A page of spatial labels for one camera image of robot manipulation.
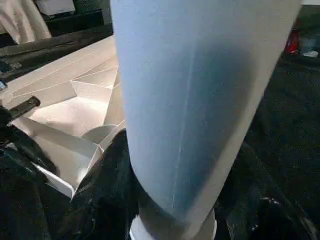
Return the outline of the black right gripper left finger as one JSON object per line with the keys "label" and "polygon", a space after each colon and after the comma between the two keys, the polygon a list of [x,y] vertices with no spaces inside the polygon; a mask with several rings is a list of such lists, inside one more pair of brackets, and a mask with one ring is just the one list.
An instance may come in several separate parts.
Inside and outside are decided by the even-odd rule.
{"label": "black right gripper left finger", "polygon": [[69,240],[129,240],[139,213],[127,131],[120,130],[81,182],[67,215]]}

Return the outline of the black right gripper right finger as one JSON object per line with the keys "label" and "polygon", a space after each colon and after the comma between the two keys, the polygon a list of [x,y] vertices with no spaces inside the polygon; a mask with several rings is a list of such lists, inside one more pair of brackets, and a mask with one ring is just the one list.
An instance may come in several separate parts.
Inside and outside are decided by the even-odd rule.
{"label": "black right gripper right finger", "polygon": [[214,205],[217,240],[318,240],[320,228],[243,143]]}

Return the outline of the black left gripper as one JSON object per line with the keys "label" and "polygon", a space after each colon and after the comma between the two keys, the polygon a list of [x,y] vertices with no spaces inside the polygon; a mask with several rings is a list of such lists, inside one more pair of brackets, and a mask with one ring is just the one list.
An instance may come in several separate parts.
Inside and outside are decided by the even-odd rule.
{"label": "black left gripper", "polygon": [[0,105],[3,172],[16,174],[19,177],[43,177],[44,174],[36,166],[54,174],[57,172],[55,164],[30,136],[17,127],[7,127],[40,104],[41,101],[32,96],[10,109]]}

